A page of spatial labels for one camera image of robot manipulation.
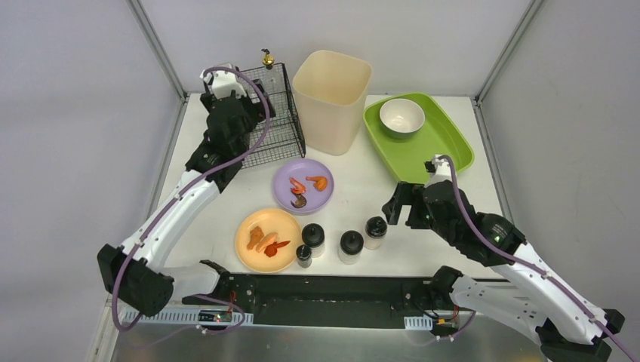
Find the glossy lid spice jar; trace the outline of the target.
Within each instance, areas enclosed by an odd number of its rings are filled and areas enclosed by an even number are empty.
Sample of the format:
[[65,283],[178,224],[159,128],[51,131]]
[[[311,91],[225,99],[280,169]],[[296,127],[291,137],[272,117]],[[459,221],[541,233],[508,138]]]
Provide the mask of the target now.
[[386,236],[388,225],[386,220],[381,216],[374,216],[367,220],[364,229],[364,248],[368,250],[376,250],[383,243]]

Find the black lid seasoning jar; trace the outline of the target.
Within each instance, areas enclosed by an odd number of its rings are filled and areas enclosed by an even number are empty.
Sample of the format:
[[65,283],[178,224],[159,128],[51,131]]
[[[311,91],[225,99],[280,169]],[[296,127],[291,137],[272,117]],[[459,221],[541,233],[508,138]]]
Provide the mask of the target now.
[[347,265],[355,264],[364,248],[364,238],[360,232],[349,230],[340,237],[338,256]]

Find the white bowl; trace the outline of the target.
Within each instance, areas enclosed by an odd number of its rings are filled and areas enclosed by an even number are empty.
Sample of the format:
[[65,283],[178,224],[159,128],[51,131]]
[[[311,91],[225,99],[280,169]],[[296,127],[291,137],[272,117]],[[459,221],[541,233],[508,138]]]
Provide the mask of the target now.
[[394,98],[383,103],[379,111],[383,131],[397,140],[406,140],[426,123],[426,115],[414,101]]

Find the black lid spice jar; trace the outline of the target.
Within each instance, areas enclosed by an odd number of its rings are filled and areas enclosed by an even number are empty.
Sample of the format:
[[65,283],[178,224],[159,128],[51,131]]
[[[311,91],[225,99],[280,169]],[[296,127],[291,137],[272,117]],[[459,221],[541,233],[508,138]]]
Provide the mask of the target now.
[[311,257],[320,257],[325,251],[325,231],[317,223],[305,225],[301,232],[303,243],[310,248]]

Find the clear glass oil bottle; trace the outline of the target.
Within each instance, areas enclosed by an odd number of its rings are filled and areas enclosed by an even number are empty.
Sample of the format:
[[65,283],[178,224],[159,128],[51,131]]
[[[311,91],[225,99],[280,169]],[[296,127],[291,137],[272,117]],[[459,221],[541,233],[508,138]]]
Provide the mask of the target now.
[[278,72],[275,68],[275,58],[271,55],[271,52],[267,48],[261,50],[263,52],[262,64],[265,68],[265,82],[269,82],[272,88],[276,88],[278,85]]

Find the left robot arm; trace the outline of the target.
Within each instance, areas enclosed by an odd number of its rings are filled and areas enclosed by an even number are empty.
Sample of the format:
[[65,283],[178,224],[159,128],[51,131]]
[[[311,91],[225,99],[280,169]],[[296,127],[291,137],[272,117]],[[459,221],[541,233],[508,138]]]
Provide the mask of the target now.
[[203,94],[200,100],[208,111],[207,127],[173,191],[120,246],[106,244],[97,254],[113,313],[123,302],[139,316],[152,317],[171,300],[211,293],[220,278],[208,262],[172,268],[165,263],[192,221],[221,195],[266,135],[252,142],[251,134],[258,127],[268,130],[276,112],[262,91],[255,97]]

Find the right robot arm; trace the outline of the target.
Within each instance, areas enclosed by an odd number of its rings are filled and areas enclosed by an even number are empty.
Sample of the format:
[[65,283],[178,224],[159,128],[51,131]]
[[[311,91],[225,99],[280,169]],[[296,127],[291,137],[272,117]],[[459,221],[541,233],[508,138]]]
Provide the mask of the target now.
[[466,258],[492,269],[522,291],[526,299],[489,291],[483,283],[442,266],[433,284],[455,305],[484,314],[528,337],[551,361],[607,361],[625,318],[603,309],[569,287],[507,219],[475,211],[457,181],[433,177],[426,185],[399,183],[382,211],[390,225],[410,207],[411,229],[435,232]]

